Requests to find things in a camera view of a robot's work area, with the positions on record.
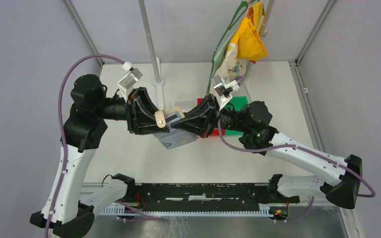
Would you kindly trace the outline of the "tan leather card holder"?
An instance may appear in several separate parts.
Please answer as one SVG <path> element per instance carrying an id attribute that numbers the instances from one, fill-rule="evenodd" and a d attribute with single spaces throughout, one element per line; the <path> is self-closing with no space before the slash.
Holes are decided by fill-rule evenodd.
<path id="1" fill-rule="evenodd" d="M 158 110 L 155 112 L 155 120 L 160 129 L 169 129 L 169 132 L 159 132 L 153 134 L 155 138 L 167 149 L 177 148 L 197 140 L 197 136 L 180 129 L 172 128 L 172 124 L 180 119 L 184 119 L 185 114 L 179 106 L 169 110 Z"/>

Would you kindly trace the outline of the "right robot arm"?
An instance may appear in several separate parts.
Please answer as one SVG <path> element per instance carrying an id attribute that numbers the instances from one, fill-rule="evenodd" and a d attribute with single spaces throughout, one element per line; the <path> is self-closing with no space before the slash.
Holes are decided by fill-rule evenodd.
<path id="1" fill-rule="evenodd" d="M 294 196 L 323 197 L 341 208 L 354 209 L 363 183 L 363 161 L 356 155 L 334 156 L 295 141 L 270 125 L 272 114 L 263 101 L 254 101 L 240 110 L 229 104 L 220 108 L 208 95 L 191 111 L 172 124 L 202 138 L 213 130 L 241 132 L 241 152 L 277 158 L 310 173 L 309 176 L 274 175 L 267 197 L 272 202 Z"/>

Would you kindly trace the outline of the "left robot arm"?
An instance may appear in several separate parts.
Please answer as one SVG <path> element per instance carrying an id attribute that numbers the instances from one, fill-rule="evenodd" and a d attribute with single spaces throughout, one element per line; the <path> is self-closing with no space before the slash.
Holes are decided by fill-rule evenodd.
<path id="1" fill-rule="evenodd" d="M 122 120 L 136 135 L 168 132 L 155 119 L 157 111 L 144 87 L 134 88 L 141 73 L 128 72 L 118 81 L 118 90 L 107 97 L 107 87 L 94 74 L 79 77 L 70 93 L 73 104 L 62 125 L 61 157 L 58 174 L 48 201 L 31 215 L 30 223 L 45 233 L 61 238 L 81 238 L 91 229 L 95 218 L 112 203 L 132 201 L 135 180 L 116 174 L 107 185 L 81 198 L 86 172 L 107 130 L 106 120 Z"/>

